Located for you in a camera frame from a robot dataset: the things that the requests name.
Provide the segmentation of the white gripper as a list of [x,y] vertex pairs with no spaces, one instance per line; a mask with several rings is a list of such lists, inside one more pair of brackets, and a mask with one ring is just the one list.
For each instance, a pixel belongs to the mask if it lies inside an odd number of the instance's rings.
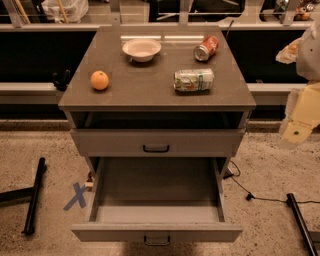
[[[300,38],[285,46],[276,55],[280,63],[291,64],[297,61]],[[301,145],[320,124],[320,82],[311,81],[302,89],[294,89],[288,97],[286,117],[279,129],[283,148]]]

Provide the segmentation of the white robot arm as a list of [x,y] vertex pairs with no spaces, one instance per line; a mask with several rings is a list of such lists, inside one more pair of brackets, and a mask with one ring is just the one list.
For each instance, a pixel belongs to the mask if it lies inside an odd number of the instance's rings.
[[308,80],[302,89],[288,95],[285,118],[279,128],[281,145],[302,144],[320,125],[320,22],[315,20],[303,35],[276,56],[280,63],[296,63],[296,72]]

